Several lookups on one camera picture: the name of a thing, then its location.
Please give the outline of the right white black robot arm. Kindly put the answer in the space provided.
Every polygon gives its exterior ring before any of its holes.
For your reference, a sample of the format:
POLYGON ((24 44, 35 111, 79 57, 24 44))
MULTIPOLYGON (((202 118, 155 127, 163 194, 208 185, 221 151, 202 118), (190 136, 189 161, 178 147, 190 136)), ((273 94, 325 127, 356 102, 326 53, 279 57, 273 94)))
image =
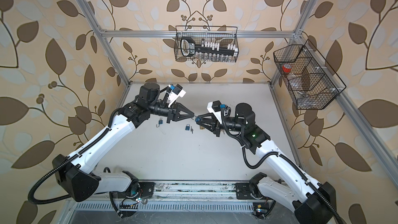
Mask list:
POLYGON ((289 159, 256 124, 256 114, 249 104, 236 105, 234 115, 220 101, 210 102, 207 110, 207 114, 196 117, 198 125, 216 136, 224 130, 239 142, 248 168, 254 170, 267 163, 283 181, 279 183, 258 173, 249 181, 253 198, 271 198, 289 209, 301 224, 328 224, 332 219, 338 224, 344 222, 337 212, 334 187, 328 182, 320 183, 289 159))

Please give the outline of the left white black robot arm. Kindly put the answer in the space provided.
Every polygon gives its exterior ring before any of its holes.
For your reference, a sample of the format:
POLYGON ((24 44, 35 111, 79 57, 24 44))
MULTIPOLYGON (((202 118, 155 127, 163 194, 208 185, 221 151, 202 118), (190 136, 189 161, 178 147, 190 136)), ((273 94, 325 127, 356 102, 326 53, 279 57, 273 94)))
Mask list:
POLYGON ((136 179, 130 172, 99 173, 95 167, 99 161, 127 134, 136 130, 151 115, 165 117, 166 122, 190 119, 194 113, 176 100, 186 94, 181 85, 168 85, 164 89, 156 83, 146 83, 135 99, 111 113, 109 123, 91 140, 68 156, 58 155, 53 169, 39 179, 28 193, 28 201, 35 205, 55 203, 68 198, 82 202, 95 194, 125 192, 136 179), (51 176, 67 195, 40 200, 35 198, 37 189, 51 176))

